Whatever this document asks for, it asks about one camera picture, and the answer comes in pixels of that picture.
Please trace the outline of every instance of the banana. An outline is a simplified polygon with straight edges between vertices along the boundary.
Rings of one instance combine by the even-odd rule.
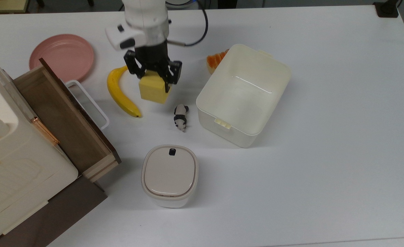
[[[132,117],[141,117],[138,107],[121,91],[119,80],[127,66],[113,69],[108,75],[108,90],[115,102]]]

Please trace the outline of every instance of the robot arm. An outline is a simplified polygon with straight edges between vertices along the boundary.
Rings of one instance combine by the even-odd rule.
[[[169,20],[165,0],[123,0],[125,20],[106,28],[106,36],[116,50],[134,48],[124,55],[129,72],[138,78],[152,70],[169,84],[180,77],[181,61],[171,61],[167,51]]]

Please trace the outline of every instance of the copper hinge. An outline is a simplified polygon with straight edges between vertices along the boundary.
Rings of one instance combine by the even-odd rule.
[[[33,119],[31,119],[31,123],[40,133],[45,136],[48,141],[53,144],[53,146],[60,143],[59,140],[47,129],[47,127],[40,121],[38,117],[34,117]]]

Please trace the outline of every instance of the pink plate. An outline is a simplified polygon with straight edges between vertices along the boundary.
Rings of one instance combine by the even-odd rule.
[[[80,81],[91,69],[94,50],[82,37],[59,34],[42,41],[31,53],[29,67],[40,65],[43,58],[63,82]]]

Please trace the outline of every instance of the container lid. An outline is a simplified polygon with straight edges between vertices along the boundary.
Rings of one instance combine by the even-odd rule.
[[[144,166],[144,184],[155,195],[178,197],[194,184],[196,160],[185,147],[156,147],[147,154]]]

